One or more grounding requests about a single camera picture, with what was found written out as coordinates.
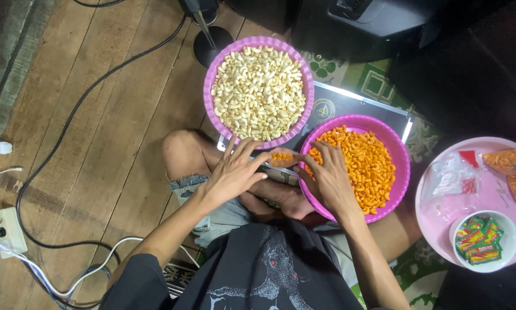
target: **white bowl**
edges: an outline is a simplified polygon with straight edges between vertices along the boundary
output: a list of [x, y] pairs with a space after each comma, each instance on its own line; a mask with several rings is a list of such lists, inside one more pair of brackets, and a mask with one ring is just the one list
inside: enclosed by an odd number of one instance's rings
[[[457, 229], [470, 217], [472, 216], [481, 216], [481, 217], [491, 217], [499, 224], [500, 228], [505, 232], [499, 244], [501, 245], [501, 256], [500, 260], [491, 261], [485, 264], [479, 265], [471, 265], [466, 260], [461, 257], [461, 254], [458, 252], [457, 248], [454, 246], [455, 240], [457, 238]], [[516, 254], [516, 225], [512, 222], [510, 218], [506, 215], [497, 212], [497, 211], [478, 211], [474, 212], [470, 215], [463, 216], [459, 218], [457, 221], [453, 222], [451, 225], [451, 229], [449, 229], [449, 241], [453, 245], [453, 251], [457, 260], [466, 268], [475, 271], [475, 272], [493, 272], [499, 269], [502, 269], [514, 257]]]

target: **person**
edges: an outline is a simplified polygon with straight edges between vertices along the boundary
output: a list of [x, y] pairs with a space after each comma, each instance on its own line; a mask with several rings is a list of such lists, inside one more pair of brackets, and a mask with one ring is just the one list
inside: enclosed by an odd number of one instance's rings
[[[420, 237], [411, 209], [400, 204], [367, 225], [340, 148], [314, 142], [323, 165], [304, 162], [315, 180], [295, 170], [337, 220], [326, 222], [297, 187], [256, 172], [270, 158], [249, 159], [261, 143], [234, 143], [221, 152], [199, 131], [165, 137], [166, 176], [181, 207], [119, 264], [100, 309], [362, 309], [350, 290], [357, 281], [369, 309], [409, 309], [387, 262]], [[208, 260], [172, 299], [162, 270], [191, 231]]]

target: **logo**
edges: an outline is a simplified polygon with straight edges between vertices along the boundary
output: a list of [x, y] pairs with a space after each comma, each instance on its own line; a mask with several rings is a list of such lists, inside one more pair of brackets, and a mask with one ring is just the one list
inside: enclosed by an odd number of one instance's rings
[[318, 122], [323, 123], [334, 117], [334, 104], [328, 99], [319, 99], [314, 102], [313, 108], [311, 108], [311, 116]]

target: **power strip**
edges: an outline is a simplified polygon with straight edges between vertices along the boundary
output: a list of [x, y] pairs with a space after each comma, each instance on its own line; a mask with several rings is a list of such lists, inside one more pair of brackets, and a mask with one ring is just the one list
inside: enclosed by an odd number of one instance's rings
[[[15, 207], [0, 210], [0, 228], [6, 229], [6, 236], [0, 238], [0, 245], [19, 253], [24, 253], [28, 250], [23, 231], [20, 229]], [[0, 251], [0, 256], [8, 258], [12, 257], [13, 254]]]

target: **denim shorts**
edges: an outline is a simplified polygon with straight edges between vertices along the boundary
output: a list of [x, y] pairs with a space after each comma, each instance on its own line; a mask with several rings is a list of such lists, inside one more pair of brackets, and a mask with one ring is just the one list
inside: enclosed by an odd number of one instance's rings
[[[194, 191], [208, 179], [205, 175], [190, 175], [178, 181], [171, 182], [168, 187], [172, 190], [180, 202], [180, 206], [191, 197]], [[242, 205], [238, 197], [228, 200], [220, 207], [212, 210], [193, 229], [197, 236], [195, 244], [206, 248], [217, 237], [228, 234], [232, 229], [253, 222], [252, 215]], [[336, 253], [340, 270], [349, 287], [354, 286], [358, 280], [354, 263], [351, 258], [348, 241], [338, 223], [329, 221], [325, 225], [314, 228], [314, 231], [323, 236], [330, 247]]]

